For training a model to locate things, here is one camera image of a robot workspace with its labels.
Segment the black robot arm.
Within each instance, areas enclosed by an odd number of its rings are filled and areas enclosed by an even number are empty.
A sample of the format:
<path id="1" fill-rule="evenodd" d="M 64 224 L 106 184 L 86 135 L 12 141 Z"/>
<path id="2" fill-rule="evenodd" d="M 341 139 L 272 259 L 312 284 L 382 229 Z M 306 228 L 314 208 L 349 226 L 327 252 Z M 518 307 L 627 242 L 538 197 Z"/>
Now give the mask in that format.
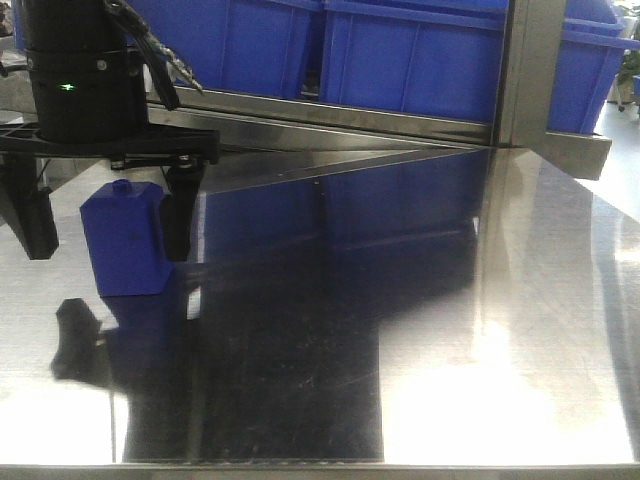
<path id="1" fill-rule="evenodd" d="M 144 83 L 179 107 L 169 69 L 195 76 L 124 1 L 23 1 L 19 18 L 37 119 L 1 131 L 1 217 L 27 256 L 50 258 L 58 236 L 41 158 L 103 158 L 115 170 L 163 169 L 160 219 L 169 259 L 190 251 L 195 199 L 219 158 L 215 130 L 150 122 Z"/>

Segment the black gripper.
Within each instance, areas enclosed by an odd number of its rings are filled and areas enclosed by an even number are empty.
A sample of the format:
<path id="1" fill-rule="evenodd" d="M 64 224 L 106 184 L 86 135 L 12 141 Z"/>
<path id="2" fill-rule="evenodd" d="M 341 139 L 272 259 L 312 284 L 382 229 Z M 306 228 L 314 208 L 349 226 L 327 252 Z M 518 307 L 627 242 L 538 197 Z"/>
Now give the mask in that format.
<path id="1" fill-rule="evenodd" d="M 157 161 L 195 157 L 209 164 L 219 159 L 219 132 L 149 124 L 132 136 L 97 143 L 45 140 L 38 123 L 1 126 L 1 219 L 11 228 L 30 260 L 47 260 L 59 246 L 44 167 L 35 157 L 108 158 Z M 164 248 L 170 261 L 186 261 L 191 249 L 193 210 L 204 166 L 170 167 L 164 174 L 168 193 L 160 207 Z"/>

